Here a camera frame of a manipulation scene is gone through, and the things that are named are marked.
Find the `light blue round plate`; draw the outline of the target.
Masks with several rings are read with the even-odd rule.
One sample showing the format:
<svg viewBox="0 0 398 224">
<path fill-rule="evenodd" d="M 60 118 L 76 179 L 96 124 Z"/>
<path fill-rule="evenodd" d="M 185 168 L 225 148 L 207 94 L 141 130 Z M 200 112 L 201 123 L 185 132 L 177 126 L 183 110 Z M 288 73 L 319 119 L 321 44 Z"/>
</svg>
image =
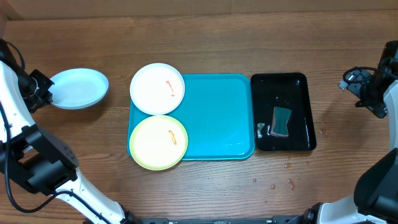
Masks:
<svg viewBox="0 0 398 224">
<path fill-rule="evenodd" d="M 74 68 L 62 71 L 51 78 L 49 88 L 52 104 L 65 110 L 79 110 L 101 101 L 109 88 L 108 79 L 99 71 Z"/>
</svg>

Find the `green dish sponge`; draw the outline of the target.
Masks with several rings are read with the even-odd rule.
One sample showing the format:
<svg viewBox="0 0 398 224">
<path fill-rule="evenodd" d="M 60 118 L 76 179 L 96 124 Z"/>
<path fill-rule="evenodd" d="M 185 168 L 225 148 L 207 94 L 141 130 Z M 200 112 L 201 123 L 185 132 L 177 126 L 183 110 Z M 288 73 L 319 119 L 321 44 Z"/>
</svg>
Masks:
<svg viewBox="0 0 398 224">
<path fill-rule="evenodd" d="M 286 138 L 289 136 L 287 124 L 289 123 L 291 110 L 287 108 L 275 107 L 272 117 L 270 135 Z"/>
</svg>

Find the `yellow-green round plate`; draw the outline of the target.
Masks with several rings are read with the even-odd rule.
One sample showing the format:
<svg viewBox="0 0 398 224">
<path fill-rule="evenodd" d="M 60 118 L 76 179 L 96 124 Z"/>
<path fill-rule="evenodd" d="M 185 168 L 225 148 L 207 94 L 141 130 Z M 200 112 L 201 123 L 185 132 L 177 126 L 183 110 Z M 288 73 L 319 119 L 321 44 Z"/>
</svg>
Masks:
<svg viewBox="0 0 398 224">
<path fill-rule="evenodd" d="M 150 116 L 132 131 L 129 152 L 134 161 L 149 170 L 166 170 L 181 161 L 188 147 L 188 134 L 175 118 Z"/>
</svg>

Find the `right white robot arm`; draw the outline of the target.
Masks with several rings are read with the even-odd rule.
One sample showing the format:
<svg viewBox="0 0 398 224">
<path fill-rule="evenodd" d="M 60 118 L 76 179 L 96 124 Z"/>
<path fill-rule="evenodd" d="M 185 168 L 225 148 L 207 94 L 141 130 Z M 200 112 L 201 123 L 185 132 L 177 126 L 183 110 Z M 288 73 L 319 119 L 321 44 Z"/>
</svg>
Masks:
<svg viewBox="0 0 398 224">
<path fill-rule="evenodd" d="M 353 67 L 338 86 L 367 107 L 389 119 L 389 152 L 358 180 L 353 195 L 331 203 L 317 203 L 287 223 L 397 223 L 397 41 L 385 44 L 374 67 Z"/>
</svg>

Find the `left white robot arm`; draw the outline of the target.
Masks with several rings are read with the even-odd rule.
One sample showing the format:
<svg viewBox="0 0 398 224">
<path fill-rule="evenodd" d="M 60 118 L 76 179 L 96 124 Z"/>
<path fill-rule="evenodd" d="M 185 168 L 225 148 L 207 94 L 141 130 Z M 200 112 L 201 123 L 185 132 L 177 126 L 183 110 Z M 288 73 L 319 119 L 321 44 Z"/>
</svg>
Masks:
<svg viewBox="0 0 398 224">
<path fill-rule="evenodd" d="M 17 47 L 1 40 L 1 172 L 11 205 L 35 213 L 59 199 L 78 210 L 87 223 L 138 224 L 140 219 L 99 191 L 81 172 L 71 148 L 35 123 L 31 114 L 52 103 L 53 81 L 38 70 L 27 73 Z M 35 208 L 19 205 L 11 183 L 46 201 Z"/>
</svg>

